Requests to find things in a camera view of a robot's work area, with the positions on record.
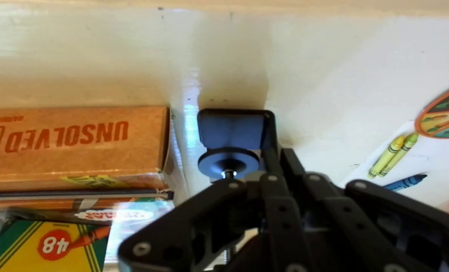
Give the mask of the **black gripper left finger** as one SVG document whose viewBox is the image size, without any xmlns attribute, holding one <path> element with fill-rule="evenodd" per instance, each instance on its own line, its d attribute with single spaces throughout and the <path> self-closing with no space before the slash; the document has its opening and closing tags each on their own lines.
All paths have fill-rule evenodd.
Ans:
<svg viewBox="0 0 449 272">
<path fill-rule="evenodd" d="M 217 182 L 127 237 L 119 272 L 204 272 L 258 222 L 257 188 Z"/>
</svg>

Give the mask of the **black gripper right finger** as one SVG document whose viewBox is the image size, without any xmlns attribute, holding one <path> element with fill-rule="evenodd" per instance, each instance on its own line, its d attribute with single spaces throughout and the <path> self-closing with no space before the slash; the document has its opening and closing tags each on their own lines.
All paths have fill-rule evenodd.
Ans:
<svg viewBox="0 0 449 272">
<path fill-rule="evenodd" d="M 261 153 L 282 177 L 297 212 L 322 219 L 340 242 L 338 256 L 362 272 L 449 272 L 449 213 L 364 180 L 344 189 L 305 172 L 290 148 Z"/>
</svg>

